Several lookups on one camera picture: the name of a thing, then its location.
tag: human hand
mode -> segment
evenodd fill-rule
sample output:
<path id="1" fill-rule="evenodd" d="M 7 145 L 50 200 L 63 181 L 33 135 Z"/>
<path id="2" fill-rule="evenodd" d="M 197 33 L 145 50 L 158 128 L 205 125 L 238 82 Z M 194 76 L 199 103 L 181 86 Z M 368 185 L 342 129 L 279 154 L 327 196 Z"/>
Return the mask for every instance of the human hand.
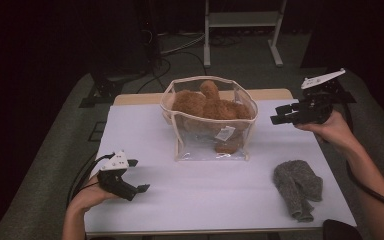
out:
<path id="1" fill-rule="evenodd" d="M 335 110 L 332 111 L 329 119 L 323 124 L 298 124 L 295 127 L 314 132 L 317 136 L 334 145 L 339 152 L 359 145 L 358 140 L 354 137 L 342 115 Z"/>
<path id="2" fill-rule="evenodd" d="M 69 209 L 85 213 L 89 211 L 91 207 L 111 198 L 118 198 L 118 196 L 103 190 L 99 186 L 98 178 L 95 174 L 70 202 Z"/>

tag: white stand leg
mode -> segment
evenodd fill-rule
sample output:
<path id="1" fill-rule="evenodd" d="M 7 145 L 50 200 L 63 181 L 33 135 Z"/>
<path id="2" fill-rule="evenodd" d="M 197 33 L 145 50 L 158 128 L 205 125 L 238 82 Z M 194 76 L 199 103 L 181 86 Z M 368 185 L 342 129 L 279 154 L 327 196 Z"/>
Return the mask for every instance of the white stand leg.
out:
<path id="1" fill-rule="evenodd" d="M 205 43 L 204 43 L 204 66 L 209 68 L 211 66 L 210 55 L 210 23 L 209 23 L 209 3 L 205 1 Z"/>
<path id="2" fill-rule="evenodd" d="M 268 40 L 270 51 L 273 55 L 273 59 L 277 67 L 283 66 L 283 62 L 282 62 L 282 59 L 280 58 L 280 54 L 279 54 L 279 51 L 277 50 L 276 44 L 277 44 L 277 38 L 279 37 L 280 27 L 282 26 L 283 15 L 286 8 L 286 1 L 287 0 L 282 1 L 282 6 L 280 7 L 279 15 L 277 17 L 276 27 L 274 29 L 273 39 Z"/>

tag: teddy bear ear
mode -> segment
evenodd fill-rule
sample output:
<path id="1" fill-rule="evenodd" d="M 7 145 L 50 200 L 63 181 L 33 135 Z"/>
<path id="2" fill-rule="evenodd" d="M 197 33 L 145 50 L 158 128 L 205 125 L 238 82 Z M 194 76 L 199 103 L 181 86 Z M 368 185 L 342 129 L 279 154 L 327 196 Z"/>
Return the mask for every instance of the teddy bear ear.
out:
<path id="1" fill-rule="evenodd" d="M 202 82 L 199 90 L 201 90 L 207 99 L 220 100 L 218 87 L 212 80 Z"/>

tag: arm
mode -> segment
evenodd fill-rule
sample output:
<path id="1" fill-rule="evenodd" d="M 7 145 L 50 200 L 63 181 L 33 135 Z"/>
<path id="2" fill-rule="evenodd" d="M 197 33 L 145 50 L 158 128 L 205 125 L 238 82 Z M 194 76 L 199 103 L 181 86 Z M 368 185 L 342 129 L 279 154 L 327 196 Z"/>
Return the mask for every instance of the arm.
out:
<path id="1" fill-rule="evenodd" d="M 333 111 L 324 124 L 297 125 L 330 142 L 347 159 L 355 177 L 365 186 L 384 196 L 384 178 L 372 159 L 352 134 L 342 115 Z M 384 204 L 358 189 L 361 206 L 375 239 L 384 239 Z"/>
<path id="2" fill-rule="evenodd" d="M 106 199 L 117 198 L 116 195 L 102 190 L 97 183 L 98 179 L 95 175 L 86 184 L 89 187 L 81 190 L 70 202 L 65 214 L 62 240 L 84 240 L 85 213 Z"/>

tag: black cable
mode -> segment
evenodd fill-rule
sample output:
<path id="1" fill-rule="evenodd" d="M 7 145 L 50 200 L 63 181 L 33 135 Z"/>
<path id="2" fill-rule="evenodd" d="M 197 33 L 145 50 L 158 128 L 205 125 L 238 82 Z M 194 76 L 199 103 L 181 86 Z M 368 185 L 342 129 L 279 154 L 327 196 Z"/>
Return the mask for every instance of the black cable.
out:
<path id="1" fill-rule="evenodd" d="M 76 182 L 77 178 L 80 176 L 80 173 L 82 172 L 82 170 L 85 168 L 85 166 L 87 166 L 87 163 L 89 163 L 89 161 L 86 162 L 85 165 L 83 165 L 83 167 L 81 168 L 81 170 L 77 173 L 76 175 L 76 178 L 74 179 L 73 181 L 73 185 L 71 186 L 71 189 L 70 189 L 70 192 L 68 194 L 68 198 L 67 198 L 67 203 L 66 203 L 66 207 L 68 207 L 68 205 L 70 204 L 71 200 L 77 195 L 77 193 L 80 192 L 80 190 L 82 189 L 82 186 L 85 182 L 85 180 L 90 176 L 90 173 L 92 172 L 92 170 L 95 168 L 95 166 L 98 164 L 99 161 L 101 161 L 102 159 L 110 159 L 112 158 L 113 156 L 115 155 L 115 153 L 112 153 L 112 154 L 109 154 L 109 155 L 104 155 L 98 159 L 96 159 L 95 161 L 93 161 L 87 168 L 87 170 L 83 173 L 82 177 L 80 178 L 80 180 L 78 181 L 77 185 L 75 185 L 74 187 L 74 190 L 71 192 L 71 189 L 73 189 L 73 186 L 74 186 L 74 183 Z"/>
<path id="2" fill-rule="evenodd" d="M 162 77 L 162 76 L 164 76 L 166 73 L 168 73 L 168 71 L 170 71 L 170 69 L 171 69 L 171 63 L 170 63 L 168 60 L 164 59 L 164 58 L 162 58 L 161 60 L 162 60 L 162 61 L 165 61 L 165 62 L 168 64 L 168 68 L 167 68 L 161 75 L 158 75 L 158 76 L 152 78 L 151 80 L 147 81 L 146 83 L 144 83 L 144 84 L 143 84 L 143 85 L 136 91 L 136 94 L 139 93 L 139 92 L 140 92 L 146 85 L 148 85 L 148 84 L 151 83 L 152 81 L 154 81 L 154 80 L 156 80 L 156 79 L 158 79 L 158 81 L 160 81 L 159 78 Z"/>
<path id="3" fill-rule="evenodd" d="M 189 54 L 191 56 L 194 56 L 196 59 L 198 59 L 199 63 L 201 64 L 202 66 L 202 69 L 204 70 L 204 75 L 207 76 L 207 69 L 205 68 L 205 65 L 204 65 L 204 62 L 201 60 L 200 57 L 198 57 L 197 55 L 193 54 L 193 53 L 190 53 L 190 52 L 174 52 L 174 53 L 170 53 L 168 54 L 167 56 L 170 56 L 170 55 L 175 55 L 175 54 Z"/>
<path id="4" fill-rule="evenodd" d="M 191 34 L 184 34 L 184 33 L 174 33 L 174 36 L 179 36 L 179 37 L 185 37 L 185 38 L 190 38 L 190 39 L 196 39 L 196 36 L 199 35 L 201 36 L 202 33 L 191 33 Z"/>
<path id="5" fill-rule="evenodd" d="M 384 204 L 384 196 L 380 195 L 378 192 L 375 192 L 373 191 L 372 189 L 370 189 L 369 187 L 367 187 L 366 185 L 364 185 L 363 183 L 361 183 L 356 177 L 355 175 L 353 174 L 353 172 L 351 171 L 351 167 L 350 167 L 350 164 L 348 163 L 347 161 L 347 173 L 348 173 L 348 177 L 351 179 L 351 181 L 357 185 L 357 187 L 359 187 L 361 190 L 363 190 L 365 193 L 369 194 L 370 196 L 374 197 L 375 199 L 377 199 L 378 201 L 382 202 Z"/>
<path id="6" fill-rule="evenodd" d="M 348 107 L 348 105 L 342 101 L 340 98 L 337 98 L 335 97 L 335 100 L 339 101 L 343 108 L 344 108 L 344 111 L 345 111 L 345 119 L 346 119 L 346 122 L 348 124 L 348 127 L 350 128 L 351 132 L 353 132 L 353 121 L 352 121 L 352 117 L 351 117 L 351 111 Z M 365 193 L 369 194 L 370 196 L 372 196 L 373 198 L 377 199 L 378 201 L 382 202 L 384 204 L 384 196 L 379 194 L 378 192 L 372 190 L 371 188 L 367 187 L 366 185 L 364 185 L 363 183 L 361 183 L 354 175 L 354 173 L 351 171 L 351 166 L 349 164 L 348 161 L 346 161 L 346 167 L 347 167 L 347 174 L 348 174 L 348 177 L 351 179 L 351 181 L 357 186 L 359 187 L 361 190 L 363 190 Z"/>
<path id="7" fill-rule="evenodd" d="M 67 200 L 66 200 L 66 207 L 68 207 L 68 204 L 71 201 L 71 196 L 74 188 L 74 184 L 76 183 L 77 179 L 79 178 L 80 174 L 83 172 L 83 170 L 86 168 L 87 164 L 90 162 L 90 160 L 98 153 L 98 151 L 94 152 L 92 156 L 90 156 L 87 161 L 83 164 L 83 166 L 80 168 L 79 172 L 76 174 L 76 177 L 73 179 L 73 182 L 71 183 L 70 190 L 67 194 Z"/>
<path id="8" fill-rule="evenodd" d="M 180 47 L 177 47 L 177 48 L 174 48 L 174 49 L 171 49 L 171 50 L 167 50 L 167 51 L 162 51 L 162 49 L 161 49 L 161 51 L 160 51 L 161 56 L 167 56 L 167 55 L 170 55 L 171 53 L 174 53 L 174 52 L 177 52 L 177 51 L 180 51 L 180 50 L 183 50 L 183 49 L 195 46 L 198 43 L 203 43 L 204 35 L 203 34 L 200 34 L 200 35 L 201 35 L 200 37 L 195 38 L 194 40 L 192 40 L 192 41 L 190 41 L 190 42 L 188 42 L 186 44 L 183 44 Z"/>
<path id="9" fill-rule="evenodd" d="M 85 188 L 92 187 L 92 186 L 94 186 L 94 185 L 96 185 L 96 184 L 98 184 L 98 183 L 99 183 L 99 182 L 91 183 L 91 184 L 89 184 L 89 185 L 86 185 L 86 186 L 80 188 L 79 192 L 82 191 L 82 190 L 85 189 Z"/>
<path id="10" fill-rule="evenodd" d="M 155 74 L 155 71 L 153 68 L 152 68 L 152 76 L 154 76 L 154 78 L 156 78 L 157 82 L 160 84 L 162 90 L 164 91 L 166 89 L 166 86 L 161 82 L 160 77 Z"/>

